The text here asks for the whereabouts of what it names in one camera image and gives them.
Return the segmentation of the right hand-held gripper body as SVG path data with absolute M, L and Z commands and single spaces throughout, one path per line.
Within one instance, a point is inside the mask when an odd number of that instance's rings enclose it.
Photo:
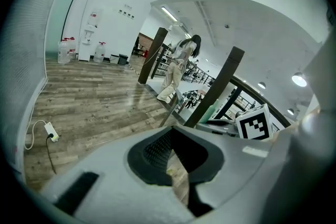
M 272 123 L 267 104 L 237 113 L 234 120 L 213 119 L 198 123 L 196 129 L 249 140 L 267 141 L 273 138 Z

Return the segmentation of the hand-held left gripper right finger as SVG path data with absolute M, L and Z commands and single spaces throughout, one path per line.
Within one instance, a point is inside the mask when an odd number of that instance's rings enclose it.
M 174 126 L 172 149 L 188 173 L 189 209 L 263 209 L 270 186 L 258 175 L 271 146 Z

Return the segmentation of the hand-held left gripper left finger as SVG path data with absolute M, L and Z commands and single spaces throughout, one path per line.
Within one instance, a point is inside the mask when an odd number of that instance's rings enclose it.
M 73 217 L 84 223 L 188 223 L 194 215 L 170 186 L 149 185 L 130 168 L 127 156 L 133 145 L 160 127 L 119 138 L 92 151 L 70 168 L 54 176 L 41 194 L 52 204 L 64 199 L 67 190 L 84 173 L 98 176 Z

